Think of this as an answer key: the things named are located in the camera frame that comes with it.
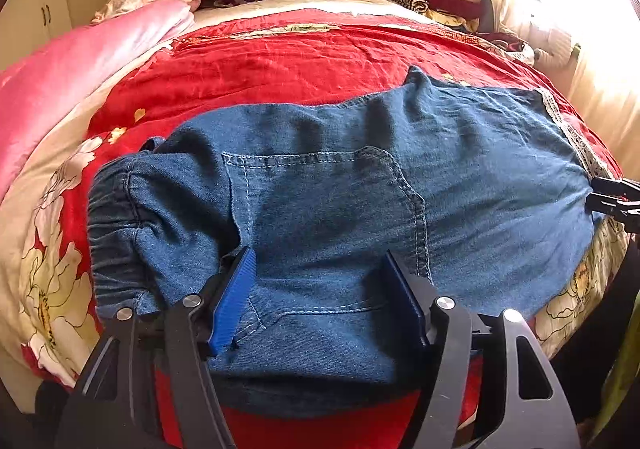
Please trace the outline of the cream curtain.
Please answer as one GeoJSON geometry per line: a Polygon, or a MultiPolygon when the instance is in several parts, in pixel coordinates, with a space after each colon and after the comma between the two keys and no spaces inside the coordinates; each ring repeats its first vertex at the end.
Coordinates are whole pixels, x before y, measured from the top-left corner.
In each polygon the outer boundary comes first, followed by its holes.
{"type": "Polygon", "coordinates": [[[582,46],[575,73],[549,76],[608,145],[624,174],[639,175],[639,0],[491,0],[498,24],[529,42],[533,26],[582,46]]]}

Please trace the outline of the blue denim pants lace hem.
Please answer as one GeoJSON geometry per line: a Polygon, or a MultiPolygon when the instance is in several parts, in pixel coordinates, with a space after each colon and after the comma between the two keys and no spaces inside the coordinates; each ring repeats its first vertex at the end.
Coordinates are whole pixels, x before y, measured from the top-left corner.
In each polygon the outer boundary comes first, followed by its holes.
{"type": "Polygon", "coordinates": [[[601,223],[588,174],[538,91],[444,82],[337,105],[209,111],[102,166],[88,197],[96,310],[154,313],[250,247],[257,277],[220,402],[316,417],[405,394],[423,367],[384,254],[477,313],[533,316],[601,223]]]}

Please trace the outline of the white knit garment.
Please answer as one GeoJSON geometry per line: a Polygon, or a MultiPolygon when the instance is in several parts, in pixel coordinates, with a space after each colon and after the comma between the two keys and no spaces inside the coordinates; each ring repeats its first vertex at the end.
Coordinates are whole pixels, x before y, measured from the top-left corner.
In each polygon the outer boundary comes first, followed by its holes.
{"type": "Polygon", "coordinates": [[[533,26],[529,45],[534,50],[534,67],[537,70],[566,80],[575,73],[582,46],[570,33],[533,26]]]}

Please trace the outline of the green sleeve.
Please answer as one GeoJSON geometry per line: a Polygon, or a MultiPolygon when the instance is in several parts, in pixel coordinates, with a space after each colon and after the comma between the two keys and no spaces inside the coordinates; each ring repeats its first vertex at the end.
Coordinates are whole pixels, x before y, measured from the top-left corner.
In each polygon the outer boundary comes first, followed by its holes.
{"type": "Polygon", "coordinates": [[[639,447],[639,298],[602,391],[589,448],[639,447]]]}

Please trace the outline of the pink satin quilt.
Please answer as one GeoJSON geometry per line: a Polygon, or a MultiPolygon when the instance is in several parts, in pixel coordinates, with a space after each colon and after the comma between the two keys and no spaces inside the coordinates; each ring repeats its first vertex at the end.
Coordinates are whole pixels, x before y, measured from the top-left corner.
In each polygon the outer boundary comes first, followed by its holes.
{"type": "Polygon", "coordinates": [[[1,192],[78,102],[123,66],[193,21],[180,0],[76,28],[1,72],[1,192]]]}

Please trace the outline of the white wardrobe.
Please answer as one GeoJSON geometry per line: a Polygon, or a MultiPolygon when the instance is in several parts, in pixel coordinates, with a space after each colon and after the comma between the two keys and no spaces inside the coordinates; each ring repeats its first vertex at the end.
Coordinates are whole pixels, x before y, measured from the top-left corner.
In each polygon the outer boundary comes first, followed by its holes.
{"type": "Polygon", "coordinates": [[[67,0],[7,0],[1,9],[1,69],[71,28],[67,0]]]}

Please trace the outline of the red floral bedspread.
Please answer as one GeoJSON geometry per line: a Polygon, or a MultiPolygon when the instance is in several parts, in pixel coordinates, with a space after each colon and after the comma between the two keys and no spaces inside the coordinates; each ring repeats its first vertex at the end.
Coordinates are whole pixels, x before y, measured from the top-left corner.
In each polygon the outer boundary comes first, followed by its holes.
{"type": "Polygon", "coordinates": [[[179,0],[1,74],[18,447],[577,448],[628,235],[547,76],[393,5],[179,0]]]}

